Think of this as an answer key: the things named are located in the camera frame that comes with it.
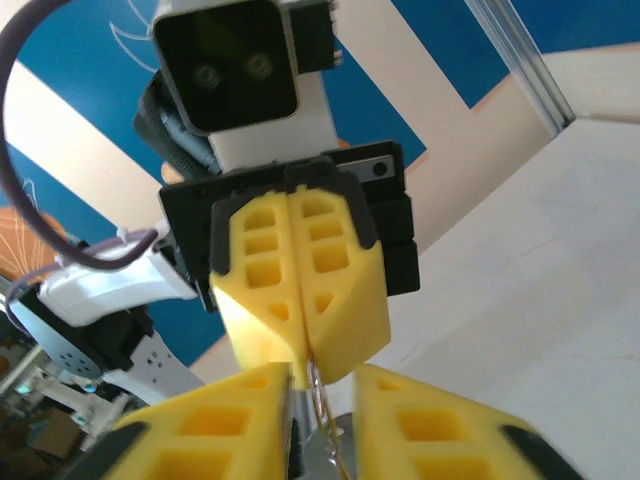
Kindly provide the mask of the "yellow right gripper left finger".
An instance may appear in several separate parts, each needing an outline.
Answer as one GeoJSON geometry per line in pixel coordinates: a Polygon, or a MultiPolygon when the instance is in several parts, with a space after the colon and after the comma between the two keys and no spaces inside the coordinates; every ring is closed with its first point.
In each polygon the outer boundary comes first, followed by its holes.
{"type": "Polygon", "coordinates": [[[122,418],[67,479],[285,479],[291,368],[269,363],[122,418]]]}

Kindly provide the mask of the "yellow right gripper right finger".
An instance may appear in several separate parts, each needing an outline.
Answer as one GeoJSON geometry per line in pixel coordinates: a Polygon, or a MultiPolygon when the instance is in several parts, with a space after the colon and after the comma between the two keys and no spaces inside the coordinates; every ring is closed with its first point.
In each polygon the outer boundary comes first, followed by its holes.
{"type": "Polygon", "coordinates": [[[361,479],[579,479],[524,420],[374,365],[354,372],[361,479]]]}

